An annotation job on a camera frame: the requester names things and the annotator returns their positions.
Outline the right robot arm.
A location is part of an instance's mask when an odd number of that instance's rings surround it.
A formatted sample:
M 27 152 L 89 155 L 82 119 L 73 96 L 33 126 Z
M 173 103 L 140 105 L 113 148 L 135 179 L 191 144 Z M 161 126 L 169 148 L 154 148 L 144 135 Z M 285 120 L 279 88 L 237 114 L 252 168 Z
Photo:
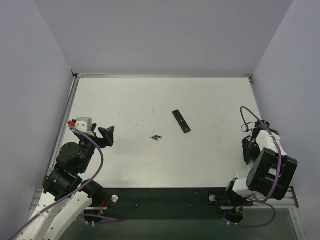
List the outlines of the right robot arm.
M 243 160 L 251 169 L 246 178 L 234 178 L 228 184 L 225 195 L 241 201 L 251 197 L 267 197 L 282 200 L 290 187 L 298 167 L 296 159 L 290 157 L 281 146 L 278 131 L 270 123 L 257 121 L 251 134 L 242 140 Z

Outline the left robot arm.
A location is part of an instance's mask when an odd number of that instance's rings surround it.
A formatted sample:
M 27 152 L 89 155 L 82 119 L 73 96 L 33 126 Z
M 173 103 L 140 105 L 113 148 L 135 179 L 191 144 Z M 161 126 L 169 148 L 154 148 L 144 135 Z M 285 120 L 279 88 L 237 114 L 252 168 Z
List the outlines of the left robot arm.
M 103 199 L 103 187 L 94 181 L 102 170 L 104 160 L 95 174 L 82 180 L 95 151 L 102 154 L 114 145 L 114 126 L 99 127 L 91 118 L 78 117 L 67 123 L 79 142 L 64 144 L 56 158 L 54 170 L 46 177 L 37 207 L 30 219 L 12 236 L 13 240 L 58 240 L 69 226 L 90 205 Z

